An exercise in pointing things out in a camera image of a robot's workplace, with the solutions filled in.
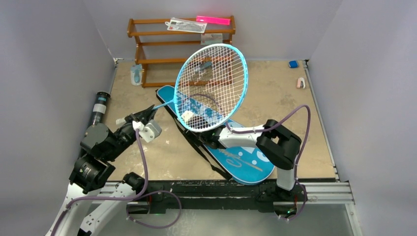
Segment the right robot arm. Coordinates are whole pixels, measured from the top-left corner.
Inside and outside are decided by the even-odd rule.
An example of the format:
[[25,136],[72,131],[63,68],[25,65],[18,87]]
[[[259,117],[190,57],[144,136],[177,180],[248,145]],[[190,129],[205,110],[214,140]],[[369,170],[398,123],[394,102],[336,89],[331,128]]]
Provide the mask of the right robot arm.
[[230,119],[216,129],[186,131],[185,135],[236,182],[256,185],[276,170],[277,196],[288,200],[295,194],[301,138],[277,121],[269,119],[264,125],[243,127]]

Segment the blue badminton racket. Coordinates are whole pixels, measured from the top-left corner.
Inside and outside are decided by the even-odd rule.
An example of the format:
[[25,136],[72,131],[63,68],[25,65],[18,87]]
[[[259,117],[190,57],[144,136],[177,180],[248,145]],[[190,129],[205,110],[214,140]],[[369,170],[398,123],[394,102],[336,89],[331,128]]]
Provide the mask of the blue badminton racket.
[[[195,73],[195,67],[206,61],[211,61],[212,66]],[[248,66],[242,52],[230,44],[211,44],[185,60],[176,78],[173,99],[154,108],[157,110],[161,106],[175,103],[175,113],[183,127],[192,132],[209,131],[221,126],[237,111],[247,89]],[[209,113],[207,108],[191,108],[191,102],[187,99],[196,95],[217,99],[222,110],[212,110]],[[208,104],[205,98],[198,98],[197,101]],[[188,123],[184,123],[180,117],[186,110],[195,114]]]

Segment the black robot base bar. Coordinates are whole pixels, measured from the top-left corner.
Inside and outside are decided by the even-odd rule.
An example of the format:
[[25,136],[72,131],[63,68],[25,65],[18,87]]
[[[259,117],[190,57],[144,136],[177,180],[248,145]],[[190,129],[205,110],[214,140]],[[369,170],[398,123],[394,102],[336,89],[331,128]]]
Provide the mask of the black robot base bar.
[[128,206],[131,214],[164,214],[169,209],[256,210],[291,218],[307,202],[304,185],[283,190],[273,179],[243,185],[228,180],[151,180],[151,195]]

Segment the black shuttlecock tube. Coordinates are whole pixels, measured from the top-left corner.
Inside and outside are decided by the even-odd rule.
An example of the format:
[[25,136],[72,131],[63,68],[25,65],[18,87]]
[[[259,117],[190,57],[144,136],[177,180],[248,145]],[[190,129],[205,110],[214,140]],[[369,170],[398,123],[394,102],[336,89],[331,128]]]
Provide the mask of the black shuttlecock tube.
[[110,99],[111,99],[111,96],[107,92],[99,91],[96,94],[92,113],[88,121],[88,126],[103,122],[107,105]]

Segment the blue racket bag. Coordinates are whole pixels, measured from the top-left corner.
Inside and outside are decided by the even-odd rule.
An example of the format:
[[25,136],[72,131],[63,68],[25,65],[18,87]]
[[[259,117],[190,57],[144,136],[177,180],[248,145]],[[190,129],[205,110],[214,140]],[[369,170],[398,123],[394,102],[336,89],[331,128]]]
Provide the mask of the blue racket bag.
[[[173,99],[174,87],[163,86],[156,91],[156,97],[161,103],[171,101]],[[205,102],[198,102],[198,98],[205,98]],[[212,97],[203,97],[202,95],[193,96],[187,99],[191,102],[191,108],[207,108],[207,112],[221,111],[217,99]],[[191,147],[207,162],[211,169],[218,172],[226,180],[234,179],[236,182],[245,185],[256,185],[267,179],[274,171],[275,166],[263,155],[263,153],[254,147],[231,147],[227,149],[212,149],[208,145],[198,140],[197,134],[186,131],[183,125],[178,121],[175,113],[175,103],[165,106],[165,110],[174,119],[176,126],[183,137],[191,145]]]

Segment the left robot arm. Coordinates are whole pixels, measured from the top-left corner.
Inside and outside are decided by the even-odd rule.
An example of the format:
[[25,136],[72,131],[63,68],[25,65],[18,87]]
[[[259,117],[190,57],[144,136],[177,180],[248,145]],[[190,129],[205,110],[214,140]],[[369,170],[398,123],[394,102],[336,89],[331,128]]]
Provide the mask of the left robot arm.
[[99,194],[115,170],[111,163],[137,140],[151,141],[160,132],[155,113],[150,106],[121,118],[114,132],[103,123],[87,128],[81,141],[83,155],[74,164],[64,201],[47,235],[96,236],[128,202],[145,198],[148,179],[134,173],[127,174],[110,196]]

